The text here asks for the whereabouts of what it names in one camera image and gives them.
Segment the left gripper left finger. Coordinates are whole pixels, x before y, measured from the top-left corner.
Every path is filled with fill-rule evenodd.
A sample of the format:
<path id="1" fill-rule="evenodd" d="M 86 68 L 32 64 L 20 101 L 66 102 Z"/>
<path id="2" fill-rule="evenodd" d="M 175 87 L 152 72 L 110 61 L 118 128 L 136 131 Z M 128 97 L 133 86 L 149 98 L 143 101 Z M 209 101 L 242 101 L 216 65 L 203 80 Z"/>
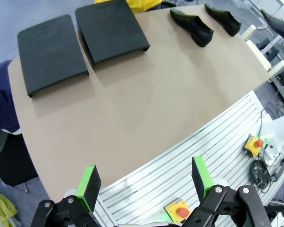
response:
<path id="1" fill-rule="evenodd" d="M 43 200 L 38 204 L 32 227 L 99 227 L 93 215 L 101 179 L 96 166 L 85 169 L 82 180 L 74 195 L 55 203 Z"/>

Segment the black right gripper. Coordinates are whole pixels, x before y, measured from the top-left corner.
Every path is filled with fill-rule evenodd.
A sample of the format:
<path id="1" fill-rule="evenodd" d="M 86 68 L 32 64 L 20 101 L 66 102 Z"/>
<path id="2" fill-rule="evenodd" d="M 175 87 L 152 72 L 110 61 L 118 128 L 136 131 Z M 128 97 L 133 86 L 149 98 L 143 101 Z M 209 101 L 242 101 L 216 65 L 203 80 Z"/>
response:
<path id="1" fill-rule="evenodd" d="M 284 20 L 277 19 L 261 9 L 261 14 L 267 24 L 284 39 Z"/>

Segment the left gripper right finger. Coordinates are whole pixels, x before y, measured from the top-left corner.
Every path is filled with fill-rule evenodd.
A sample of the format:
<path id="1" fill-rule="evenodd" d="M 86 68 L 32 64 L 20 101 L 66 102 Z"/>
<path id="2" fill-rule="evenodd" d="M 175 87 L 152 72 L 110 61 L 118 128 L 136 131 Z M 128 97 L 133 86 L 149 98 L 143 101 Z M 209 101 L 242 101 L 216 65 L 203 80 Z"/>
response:
<path id="1" fill-rule="evenodd" d="M 192 158 L 192 179 L 200 204 L 184 227 L 214 227 L 220 216 L 229 216 L 237 227 L 270 227 L 263 203 L 252 185 L 234 190 L 214 184 L 202 157 Z"/>

